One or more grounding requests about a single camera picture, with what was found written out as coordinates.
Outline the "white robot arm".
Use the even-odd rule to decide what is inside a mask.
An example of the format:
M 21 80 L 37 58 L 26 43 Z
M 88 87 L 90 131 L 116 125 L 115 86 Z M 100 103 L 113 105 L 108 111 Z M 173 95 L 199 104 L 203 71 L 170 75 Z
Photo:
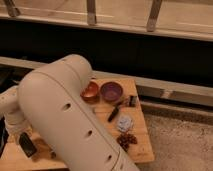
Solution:
M 139 171 L 82 100 L 91 77 L 84 57 L 68 55 L 1 93 L 0 114 L 29 121 L 71 171 Z

